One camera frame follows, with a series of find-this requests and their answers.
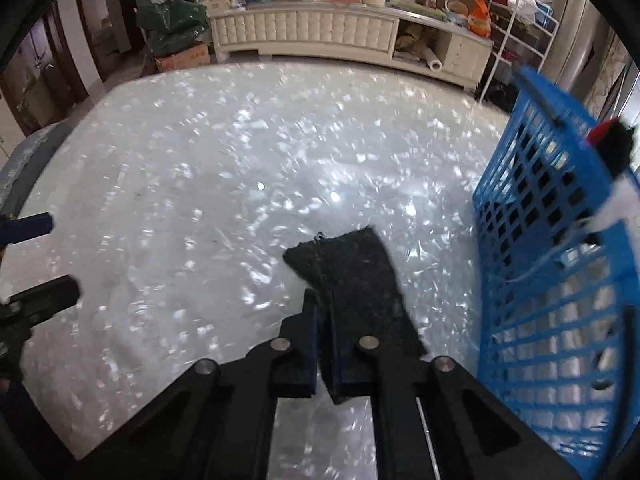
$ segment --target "white metal rack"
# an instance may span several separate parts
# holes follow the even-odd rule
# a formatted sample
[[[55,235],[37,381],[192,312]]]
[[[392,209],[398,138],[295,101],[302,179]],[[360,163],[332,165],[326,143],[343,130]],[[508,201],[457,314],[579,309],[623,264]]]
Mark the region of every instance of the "white metal rack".
[[[536,49],[534,46],[531,46],[529,43],[522,41],[520,38],[516,38],[511,33],[513,29],[513,24],[518,19],[516,12],[511,12],[509,10],[509,7],[504,6],[503,4],[498,4],[494,2],[494,0],[489,0],[489,9],[491,9],[492,7],[509,11],[511,13],[511,19],[509,20],[509,26],[507,27],[507,30],[504,30],[503,28],[498,27],[498,25],[496,25],[493,22],[491,24],[492,28],[494,28],[495,30],[498,30],[503,35],[503,40],[502,40],[502,43],[500,44],[500,47],[498,47],[497,51],[496,50],[491,51],[491,54],[495,57],[495,61],[494,61],[494,65],[491,67],[491,72],[489,72],[489,77],[486,80],[484,88],[482,89],[482,93],[480,94],[479,102],[482,102],[484,100],[484,97],[486,96],[486,93],[489,89],[489,85],[494,80],[495,71],[498,69],[498,63],[505,63],[509,66],[512,65],[511,61],[509,61],[508,59],[504,59],[502,57],[502,54],[504,53],[504,50],[509,41],[514,41],[515,43],[524,46],[527,50],[532,51],[533,54],[535,54],[535,56],[539,57],[540,62],[538,63],[537,70],[538,72],[540,72],[540,70],[542,70],[542,66],[546,61],[549,51],[551,50],[551,46],[554,44],[554,40],[556,39],[556,34],[558,33],[558,26],[559,26],[558,20],[553,19],[551,16],[546,16],[546,19],[549,20],[551,23],[553,23],[552,32],[549,31],[548,28],[543,27],[543,25],[540,25],[538,22],[534,22],[533,25],[531,25],[532,27],[536,27],[539,30],[541,30],[544,34],[548,35],[550,38],[546,46],[546,49],[544,50],[544,52],[541,52],[540,50]]]

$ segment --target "white plastic bag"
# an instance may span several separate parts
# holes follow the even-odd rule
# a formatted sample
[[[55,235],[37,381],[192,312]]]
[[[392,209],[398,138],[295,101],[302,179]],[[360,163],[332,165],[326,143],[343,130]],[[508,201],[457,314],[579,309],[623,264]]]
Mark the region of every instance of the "white plastic bag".
[[[525,25],[533,25],[540,10],[535,0],[507,0],[507,7]]]

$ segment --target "tufted cabinet front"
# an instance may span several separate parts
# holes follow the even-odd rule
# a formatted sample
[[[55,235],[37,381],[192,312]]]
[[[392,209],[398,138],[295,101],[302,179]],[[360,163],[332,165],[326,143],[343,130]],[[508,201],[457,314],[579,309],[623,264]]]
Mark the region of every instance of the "tufted cabinet front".
[[[389,50],[394,20],[347,12],[244,12],[216,18],[220,45],[313,41]]]

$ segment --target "basket handle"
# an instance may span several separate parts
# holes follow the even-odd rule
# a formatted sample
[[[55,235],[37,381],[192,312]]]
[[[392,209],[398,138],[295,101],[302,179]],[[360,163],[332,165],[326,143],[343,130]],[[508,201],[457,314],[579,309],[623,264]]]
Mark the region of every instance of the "basket handle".
[[[511,67],[513,78],[516,80],[520,88],[531,96],[538,105],[540,111],[546,115],[546,118],[551,121],[553,126],[564,126],[564,121],[556,114],[553,108],[546,101],[545,97],[534,85],[532,85],[531,81],[527,78],[527,75],[522,71],[520,63],[514,61]]]

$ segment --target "orange plastic bag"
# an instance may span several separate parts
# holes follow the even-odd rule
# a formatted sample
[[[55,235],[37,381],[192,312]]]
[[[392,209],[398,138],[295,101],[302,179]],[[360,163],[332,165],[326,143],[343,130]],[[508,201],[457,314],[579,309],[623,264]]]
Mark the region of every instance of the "orange plastic bag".
[[[484,0],[476,0],[476,8],[469,15],[468,24],[469,30],[478,36],[488,38],[491,35],[491,17]]]

